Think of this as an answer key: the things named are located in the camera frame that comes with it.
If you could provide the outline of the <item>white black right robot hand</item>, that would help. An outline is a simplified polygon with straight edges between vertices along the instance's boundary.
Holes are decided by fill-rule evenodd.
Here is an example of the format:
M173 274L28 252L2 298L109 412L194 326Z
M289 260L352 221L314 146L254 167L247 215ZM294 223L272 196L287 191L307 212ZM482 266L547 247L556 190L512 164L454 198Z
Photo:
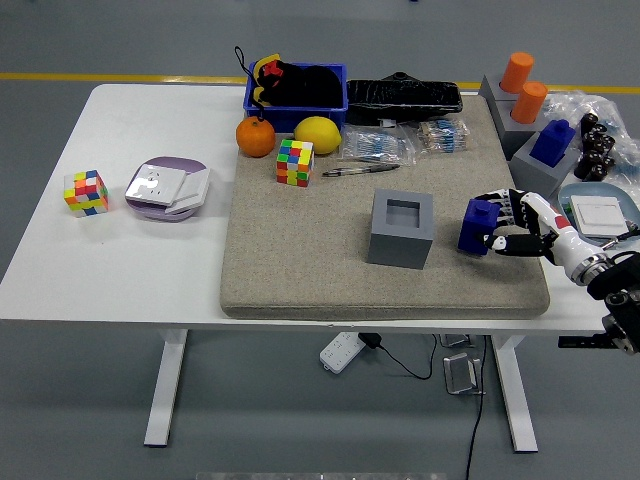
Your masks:
M485 235L483 243L497 254L547 258L568 277L588 258L604 251L583 241L571 223L538 193L500 189L476 197L499 205L497 226L527 230L526 234Z

